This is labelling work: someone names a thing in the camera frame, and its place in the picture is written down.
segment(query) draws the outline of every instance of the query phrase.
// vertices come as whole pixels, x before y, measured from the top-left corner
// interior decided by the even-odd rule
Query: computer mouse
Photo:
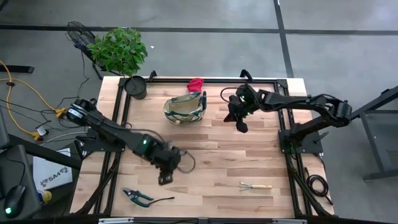
[[[4,213],[7,218],[15,218],[21,213],[25,189],[25,186],[17,185],[8,191],[4,200]]]

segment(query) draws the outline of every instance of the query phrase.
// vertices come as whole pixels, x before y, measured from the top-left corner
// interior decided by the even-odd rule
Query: green plant
[[[95,44],[87,46],[96,62],[102,63],[107,71],[117,71],[129,77],[140,70],[139,64],[148,57],[141,33],[134,29],[117,28],[109,31],[102,39],[95,37]]]

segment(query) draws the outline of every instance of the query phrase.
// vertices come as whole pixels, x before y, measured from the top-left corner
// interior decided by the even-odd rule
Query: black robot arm
[[[95,141],[101,141],[109,147],[127,146],[136,156],[155,165],[160,169],[160,185],[173,181],[173,171],[181,160],[177,147],[170,147],[163,140],[116,124],[103,116],[90,101],[76,100],[67,111],[67,118],[78,125],[94,129],[98,133]]]
[[[229,114],[224,122],[236,122],[236,128],[243,133],[248,131],[243,119],[257,110],[263,112],[279,109],[314,110],[321,116],[303,124],[295,124],[286,136],[294,146],[299,146],[306,135],[323,128],[342,127],[349,124],[351,106],[334,96],[321,94],[317,96],[282,96],[265,90],[255,91],[248,84],[241,85],[236,95],[229,96]]]

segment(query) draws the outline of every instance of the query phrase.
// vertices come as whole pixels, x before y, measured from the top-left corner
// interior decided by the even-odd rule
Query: potted plant
[[[103,65],[106,71],[116,71],[129,77],[124,84],[128,94],[137,100],[146,97],[146,82],[144,78],[135,75],[141,69],[139,65],[148,57],[140,32],[134,29],[113,29],[102,39],[96,36],[95,44],[87,47],[93,60]]]

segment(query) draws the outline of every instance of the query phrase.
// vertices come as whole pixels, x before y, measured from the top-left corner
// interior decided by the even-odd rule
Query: wooden tabletop
[[[288,78],[290,95],[306,95],[301,78]],[[98,110],[111,119],[119,77],[104,77],[98,97]],[[280,153],[277,131],[280,129],[276,112],[257,111],[245,122],[246,134],[236,130],[234,123],[224,123],[228,114],[227,103],[220,98],[221,89],[239,84],[204,84],[208,107],[202,121],[177,126],[166,119],[163,106],[171,97],[188,93],[186,83],[148,84],[147,97],[132,98],[127,121],[134,128],[152,129],[167,141],[181,149],[187,149],[196,159],[196,169],[190,174],[174,172],[171,184],[159,186],[159,170],[135,156],[130,150],[122,154],[118,180],[114,194],[114,217],[229,217],[229,218],[292,218],[292,199],[285,157]],[[274,91],[272,85],[256,84],[254,89]],[[234,90],[225,91],[226,98]],[[119,121],[126,93],[122,95]],[[295,121],[304,123],[312,119],[311,112],[294,110]],[[103,152],[92,153],[83,161],[76,186],[71,212],[77,211],[89,199],[97,187]],[[325,177],[319,159],[303,154],[303,164],[310,174]],[[182,157],[181,165],[192,164],[189,157]],[[272,185],[271,190],[239,191],[239,182]],[[152,198],[175,197],[143,208],[129,201],[121,188],[139,190]],[[302,191],[298,190],[300,208],[304,211]],[[104,191],[104,209],[108,187]],[[333,207],[325,198],[317,198],[327,211]]]

